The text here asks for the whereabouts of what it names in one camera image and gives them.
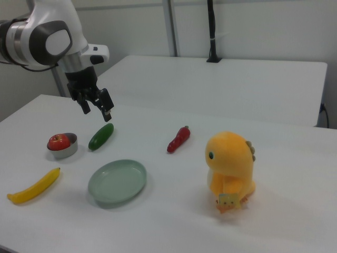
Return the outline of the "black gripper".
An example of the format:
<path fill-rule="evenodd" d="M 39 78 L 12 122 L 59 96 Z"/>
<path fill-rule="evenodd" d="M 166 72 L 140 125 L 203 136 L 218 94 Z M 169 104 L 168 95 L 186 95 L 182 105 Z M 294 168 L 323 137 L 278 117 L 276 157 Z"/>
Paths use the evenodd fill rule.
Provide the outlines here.
<path fill-rule="evenodd" d="M 101 103 L 101 112 L 105 122 L 111 120 L 111 109 L 114 107 L 113 101 L 106 88 L 97 87 L 97 75 L 93 66 L 81 71 L 65 73 L 68 80 L 68 90 L 71 98 L 81 106 L 83 113 L 88 114 L 91 109 L 87 102 L 97 101 Z"/>

